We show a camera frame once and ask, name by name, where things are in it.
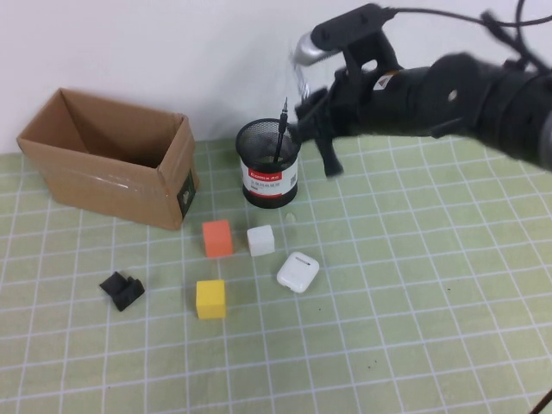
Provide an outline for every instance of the label on pen holder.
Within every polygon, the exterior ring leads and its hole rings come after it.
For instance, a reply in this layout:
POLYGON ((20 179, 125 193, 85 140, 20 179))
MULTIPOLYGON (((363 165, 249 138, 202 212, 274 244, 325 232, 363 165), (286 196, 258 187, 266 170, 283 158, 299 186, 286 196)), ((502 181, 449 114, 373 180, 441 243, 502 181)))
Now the label on pen holder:
POLYGON ((297 172, 298 159, 284 171, 270 174, 257 172, 241 162, 243 185, 253 195, 262 198, 277 198, 291 191, 297 183, 297 172))

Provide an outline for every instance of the orange cube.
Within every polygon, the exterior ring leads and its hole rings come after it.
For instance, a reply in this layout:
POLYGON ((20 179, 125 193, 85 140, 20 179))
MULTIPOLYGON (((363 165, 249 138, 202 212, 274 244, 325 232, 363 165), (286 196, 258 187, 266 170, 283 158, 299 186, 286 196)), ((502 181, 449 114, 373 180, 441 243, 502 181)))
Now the orange cube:
POLYGON ((207 257, 229 256, 234 253, 228 220, 207 222, 203 227, 207 257))

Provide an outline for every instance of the black label on box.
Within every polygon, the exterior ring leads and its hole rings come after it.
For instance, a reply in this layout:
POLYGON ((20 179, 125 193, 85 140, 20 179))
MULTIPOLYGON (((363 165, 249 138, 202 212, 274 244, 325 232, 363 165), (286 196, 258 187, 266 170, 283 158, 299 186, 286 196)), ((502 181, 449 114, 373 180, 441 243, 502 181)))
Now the black label on box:
POLYGON ((182 217, 184 217, 190 209, 191 201, 195 196, 196 186, 193 184, 193 176, 190 171, 188 173, 188 178, 185 180, 179 194, 176 196, 179 201, 180 211, 182 211, 182 217))

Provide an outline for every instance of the yellow block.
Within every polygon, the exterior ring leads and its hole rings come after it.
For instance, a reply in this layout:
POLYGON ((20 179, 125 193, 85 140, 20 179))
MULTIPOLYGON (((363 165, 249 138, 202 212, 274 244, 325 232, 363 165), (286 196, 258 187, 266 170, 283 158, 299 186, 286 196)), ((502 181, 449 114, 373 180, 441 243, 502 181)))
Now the yellow block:
POLYGON ((202 280, 196 285, 196 309, 199 319, 226 317, 224 280, 202 280))

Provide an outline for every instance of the black plastic holder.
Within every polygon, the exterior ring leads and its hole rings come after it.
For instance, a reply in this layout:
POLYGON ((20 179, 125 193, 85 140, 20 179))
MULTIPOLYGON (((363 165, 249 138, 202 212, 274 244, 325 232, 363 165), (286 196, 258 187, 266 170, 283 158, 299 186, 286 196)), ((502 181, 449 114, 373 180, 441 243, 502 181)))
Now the black plastic holder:
POLYGON ((235 138, 241 159, 243 195, 262 209, 278 209, 298 193, 298 156, 301 144, 283 134, 279 158, 274 162, 279 141, 279 120, 259 119, 247 124, 235 138))
POLYGON ((144 292, 144 286, 138 279, 125 279, 119 272, 114 272, 100 287, 111 296, 115 307, 120 311, 127 309, 144 292))

